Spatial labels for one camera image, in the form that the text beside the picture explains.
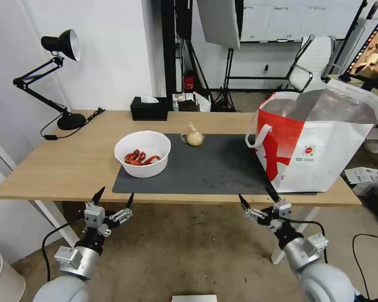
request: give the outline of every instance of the concrete floor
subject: concrete floor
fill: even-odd
[[[263,94],[234,94],[238,110],[253,112]],[[350,166],[372,167],[378,155],[361,148]],[[65,203],[70,214],[73,203]],[[120,204],[104,203],[119,210]],[[304,301],[286,259],[270,261],[277,241],[267,228],[252,223],[237,206],[136,204],[133,218],[106,239],[95,276],[88,283],[91,301],[168,302],[176,294],[216,294],[219,302]],[[322,208],[316,217],[329,239],[329,263],[341,268],[364,292],[352,254],[357,233],[378,235],[378,223],[365,208]],[[82,224],[73,228],[81,234]],[[319,231],[307,228],[305,235]],[[61,239],[47,247],[52,279],[59,276],[53,256]],[[371,297],[378,297],[378,240],[360,237],[356,253]],[[26,278],[22,302],[32,301],[46,281],[42,254],[16,262]]]

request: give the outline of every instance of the red and white bag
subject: red and white bag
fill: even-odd
[[[328,97],[327,89],[336,92],[340,99]],[[277,192],[328,190],[378,123],[378,96],[335,80],[328,83],[327,89],[313,92],[318,99],[320,94],[325,95],[325,100],[318,100],[316,105],[312,103],[311,106],[305,102],[305,97],[302,106],[297,103],[302,99],[300,96],[313,95],[311,91],[305,94],[273,93],[252,117],[245,141],[248,147],[254,148]],[[348,104],[343,102],[343,98],[354,102],[347,108],[341,108]],[[302,118],[288,118],[284,103],[291,104],[293,108],[298,106],[295,111],[302,113],[292,116]],[[323,103],[327,107],[317,106]],[[256,139],[251,144],[249,135],[257,113]]]

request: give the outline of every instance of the white bowl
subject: white bowl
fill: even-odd
[[[158,155],[161,160],[146,166],[133,166],[125,163],[125,156],[133,153],[136,149],[146,153],[144,161],[153,155]],[[154,131],[139,131],[126,135],[116,144],[115,157],[131,176],[147,178],[155,176],[165,169],[169,151],[171,151],[171,142],[165,135]]]

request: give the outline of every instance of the tissue box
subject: tissue box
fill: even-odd
[[[168,105],[166,97],[156,97],[158,103],[142,103],[136,96],[130,104],[133,120],[167,120]]]

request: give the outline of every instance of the office chair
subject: office chair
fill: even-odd
[[[290,84],[299,92],[323,89],[322,72],[329,65],[334,52],[335,39],[331,36],[315,37],[310,35],[302,39],[302,45],[295,57],[288,76]]]

